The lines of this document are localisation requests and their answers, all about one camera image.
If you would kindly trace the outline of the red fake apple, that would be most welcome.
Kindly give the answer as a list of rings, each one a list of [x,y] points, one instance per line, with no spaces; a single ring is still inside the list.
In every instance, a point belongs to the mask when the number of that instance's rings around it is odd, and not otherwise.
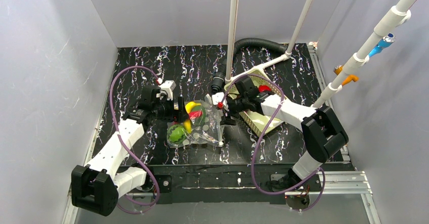
[[[260,85],[258,87],[258,90],[259,90],[260,93],[262,93],[262,92],[271,92],[272,91],[271,88],[268,87],[267,85]]]

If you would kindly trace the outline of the clear zip top bag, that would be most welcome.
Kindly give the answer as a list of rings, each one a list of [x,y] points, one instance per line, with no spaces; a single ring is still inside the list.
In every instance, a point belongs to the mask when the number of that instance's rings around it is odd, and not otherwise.
[[[180,148],[189,145],[212,145],[224,147],[224,127],[221,126],[221,112],[213,105],[202,101],[185,103],[189,119],[183,123],[169,123],[166,139],[169,147]]]

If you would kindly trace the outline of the green fake pepper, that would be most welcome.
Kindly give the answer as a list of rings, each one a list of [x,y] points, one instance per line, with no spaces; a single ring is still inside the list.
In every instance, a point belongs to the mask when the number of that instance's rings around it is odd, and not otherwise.
[[[195,126],[203,126],[206,120],[206,110],[204,108],[192,110],[191,120]]]

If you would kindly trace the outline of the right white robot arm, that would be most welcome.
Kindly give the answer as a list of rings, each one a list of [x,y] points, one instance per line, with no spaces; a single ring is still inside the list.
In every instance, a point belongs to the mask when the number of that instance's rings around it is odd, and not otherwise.
[[[277,118],[302,132],[306,152],[284,177],[268,183],[269,187],[283,193],[301,186],[317,173],[322,164],[348,143],[349,137],[331,107],[296,104],[283,93],[276,94],[275,84],[270,81],[267,85],[256,86],[253,77],[252,74],[237,77],[233,83],[238,91],[235,97],[228,91],[213,93],[212,103],[223,110],[222,124],[233,125],[235,121],[231,115],[251,111],[269,116],[271,120]]]

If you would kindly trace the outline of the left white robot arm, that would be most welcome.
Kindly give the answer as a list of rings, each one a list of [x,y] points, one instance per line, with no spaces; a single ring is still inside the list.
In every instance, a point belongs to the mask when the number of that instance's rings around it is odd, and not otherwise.
[[[183,97],[175,108],[173,90],[176,84],[167,80],[159,86],[144,86],[141,97],[131,103],[118,124],[118,130],[99,153],[85,166],[77,165],[71,173],[72,205],[102,216],[114,210],[118,199],[146,182],[143,167],[129,167],[118,173],[127,150],[157,120],[184,122],[189,118]]]

